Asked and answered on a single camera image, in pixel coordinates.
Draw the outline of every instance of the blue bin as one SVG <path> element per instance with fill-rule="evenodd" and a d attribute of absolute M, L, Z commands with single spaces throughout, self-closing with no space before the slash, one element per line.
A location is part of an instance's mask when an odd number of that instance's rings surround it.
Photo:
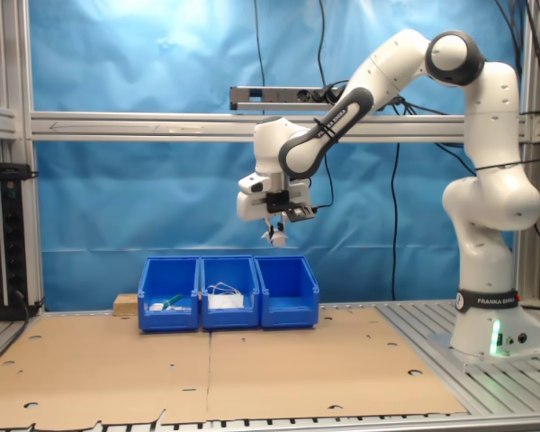
<path fill-rule="evenodd" d="M 146 260 L 138 289 L 138 326 L 143 331 L 198 329 L 198 256 L 151 256 Z M 177 294 L 173 304 L 187 310 L 150 310 Z"/>
<path fill-rule="evenodd" d="M 260 324 L 260 288 L 252 256 L 204 256 L 201 264 L 202 326 L 205 329 L 253 328 Z M 244 295 L 244 309 L 208 309 L 210 285 L 218 282 Z"/>
<path fill-rule="evenodd" d="M 262 291 L 262 327 L 318 323 L 320 289 L 304 256 L 259 256 L 255 262 Z"/>

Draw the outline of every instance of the blue curtain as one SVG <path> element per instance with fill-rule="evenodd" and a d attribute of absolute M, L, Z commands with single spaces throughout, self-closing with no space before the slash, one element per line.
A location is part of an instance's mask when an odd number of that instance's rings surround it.
<path fill-rule="evenodd" d="M 328 82 L 349 78 L 404 28 L 429 39 L 462 30 L 488 60 L 513 64 L 494 2 L 324 5 Z M 266 85 L 321 86 L 318 0 L 259 0 L 258 7 Z M 38 111 L 229 113 L 231 86 L 262 83 L 253 0 L 31 0 L 31 49 Z M 462 91 L 427 78 L 402 94 L 464 111 Z M 136 292 L 145 258 L 159 255 L 305 255 L 322 302 L 390 299 L 395 144 L 335 146 L 328 162 L 336 204 L 288 226 L 291 248 L 282 250 L 260 239 L 263 222 L 236 216 L 238 180 L 254 170 L 251 144 L 39 142 L 37 149 L 51 311 L 110 308 L 118 293 Z M 400 300 L 455 296 L 458 249 L 441 198 L 466 175 L 432 144 L 402 145 L 395 182 Z M 314 203 L 329 202 L 323 168 L 311 191 Z"/>

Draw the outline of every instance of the green light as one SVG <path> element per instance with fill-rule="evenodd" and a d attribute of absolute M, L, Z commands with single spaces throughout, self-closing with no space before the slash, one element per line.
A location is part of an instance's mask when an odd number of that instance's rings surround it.
<path fill-rule="evenodd" d="M 498 334 L 500 333 L 500 320 L 496 319 L 492 326 L 492 339 L 490 341 L 490 355 L 495 356 L 498 349 Z"/>

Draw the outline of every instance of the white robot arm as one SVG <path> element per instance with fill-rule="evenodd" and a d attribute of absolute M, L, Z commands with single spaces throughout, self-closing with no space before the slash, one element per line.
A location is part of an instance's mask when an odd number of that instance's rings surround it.
<path fill-rule="evenodd" d="M 461 256 L 452 346 L 479 358 L 540 354 L 540 324 L 518 306 L 512 256 L 500 234 L 527 229 L 540 214 L 540 194 L 520 162 L 518 81 L 512 67 L 487 62 L 461 31 L 432 41 L 413 30 L 397 33 L 358 68 L 340 100 L 310 129 L 283 117 L 261 121 L 254 130 L 256 172 L 239 182 L 238 216 L 264 219 L 264 237 L 283 246 L 286 220 L 314 217 L 303 179 L 316 173 L 328 149 L 352 126 L 420 76 L 463 89 L 464 151 L 477 171 L 476 177 L 452 182 L 443 196 Z M 276 215 L 283 221 L 274 229 L 270 218 Z"/>

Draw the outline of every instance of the cardboard floor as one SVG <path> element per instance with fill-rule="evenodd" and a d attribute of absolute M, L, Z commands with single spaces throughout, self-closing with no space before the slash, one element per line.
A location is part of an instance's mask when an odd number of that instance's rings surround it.
<path fill-rule="evenodd" d="M 465 412 L 374 309 L 315 329 L 140 334 L 40 319 L 0 358 L 0 429 Z"/>

